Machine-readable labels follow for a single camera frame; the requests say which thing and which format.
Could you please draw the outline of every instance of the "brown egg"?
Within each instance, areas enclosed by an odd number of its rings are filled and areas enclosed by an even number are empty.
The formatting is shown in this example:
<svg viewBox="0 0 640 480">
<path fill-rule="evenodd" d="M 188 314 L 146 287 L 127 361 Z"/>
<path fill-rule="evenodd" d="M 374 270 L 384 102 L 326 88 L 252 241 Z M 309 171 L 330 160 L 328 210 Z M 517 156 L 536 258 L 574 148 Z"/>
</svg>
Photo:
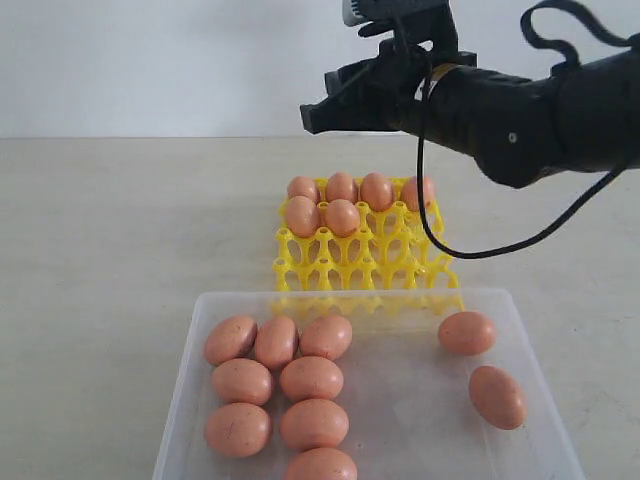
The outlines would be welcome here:
<svg viewBox="0 0 640 480">
<path fill-rule="evenodd" d="M 207 444 L 225 457 L 245 458 L 267 446 L 273 434 L 269 414 L 250 403 L 230 403 L 207 419 Z"/>
<path fill-rule="evenodd" d="M 480 355 L 496 343 L 496 327 L 478 312 L 458 312 L 447 317 L 438 328 L 440 344 L 457 355 Z"/>
<path fill-rule="evenodd" d="M 357 480 L 351 457 L 335 448 L 315 448 L 298 454 L 287 468 L 285 480 Z"/>
<path fill-rule="evenodd" d="M 258 324 L 246 315 L 229 317 L 216 325 L 204 345 L 204 358 L 219 365 L 232 358 L 246 357 L 253 348 Z"/>
<path fill-rule="evenodd" d="M 225 402 L 264 405 L 273 394 L 274 381 L 265 366 L 248 358 L 234 358 L 213 371 L 211 384 Z"/>
<path fill-rule="evenodd" d="M 307 197 L 313 203 L 320 201 L 318 185 L 310 177 L 295 177 L 287 187 L 287 197 Z"/>
<path fill-rule="evenodd" d="M 307 197 L 293 197 L 289 200 L 284 218 L 289 229 L 300 238 L 313 236 L 320 227 L 320 210 Z"/>
<path fill-rule="evenodd" d="M 325 198 L 327 202 L 342 199 L 356 203 L 358 201 L 358 186 L 356 185 L 356 181 L 348 173 L 334 173 L 327 182 Z"/>
<path fill-rule="evenodd" d="M 284 368 L 298 351 L 298 327 L 289 317 L 269 320 L 258 331 L 256 360 L 269 370 Z"/>
<path fill-rule="evenodd" d="M 340 368 L 324 357 L 301 357 L 280 374 L 280 387 L 293 402 L 308 398 L 333 400 L 342 391 L 344 376 Z"/>
<path fill-rule="evenodd" d="M 331 400 L 314 398 L 296 403 L 280 422 L 284 443 L 299 451 L 337 447 L 348 432 L 347 412 Z"/>
<path fill-rule="evenodd" d="M 300 353 L 336 360 L 347 351 L 352 338 L 351 322 L 343 316 L 319 317 L 302 331 Z"/>
<path fill-rule="evenodd" d="M 469 398 L 482 418 L 502 430 L 515 430 L 527 417 L 522 388 L 497 367 L 479 367 L 471 374 Z"/>
<path fill-rule="evenodd" d="M 422 182 L 422 191 L 424 192 L 424 205 L 428 207 L 436 200 L 436 187 L 433 180 L 429 177 L 424 177 Z M 402 200 L 407 208 L 412 212 L 420 210 L 420 202 L 418 201 L 418 178 L 413 177 L 407 180 L 402 187 L 400 194 L 400 200 Z"/>
<path fill-rule="evenodd" d="M 348 237 L 360 228 L 360 212 L 348 200 L 340 199 L 331 202 L 327 205 L 324 218 L 327 227 L 336 237 Z"/>
<path fill-rule="evenodd" d="M 360 184 L 360 199 L 374 212 L 384 212 L 395 201 L 393 184 L 381 173 L 370 173 Z"/>
</svg>

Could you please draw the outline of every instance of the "robotic arm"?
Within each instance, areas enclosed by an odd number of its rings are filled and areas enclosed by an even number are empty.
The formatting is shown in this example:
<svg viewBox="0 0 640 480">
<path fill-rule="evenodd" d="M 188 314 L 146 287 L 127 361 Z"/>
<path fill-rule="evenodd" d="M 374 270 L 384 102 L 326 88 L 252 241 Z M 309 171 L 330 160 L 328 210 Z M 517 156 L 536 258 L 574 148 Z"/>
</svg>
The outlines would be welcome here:
<svg viewBox="0 0 640 480">
<path fill-rule="evenodd" d="M 581 64 L 571 44 L 535 32 L 540 8 L 570 13 L 624 51 Z M 640 167 L 640 35 L 613 35 L 581 4 L 545 0 L 522 16 L 532 47 L 565 57 L 539 81 L 477 68 L 476 55 L 458 49 L 448 0 L 351 0 L 343 17 L 364 24 L 361 37 L 393 37 L 377 57 L 325 74 L 328 97 L 300 107 L 310 133 L 403 131 L 473 157 L 513 188 L 562 171 Z"/>
</svg>

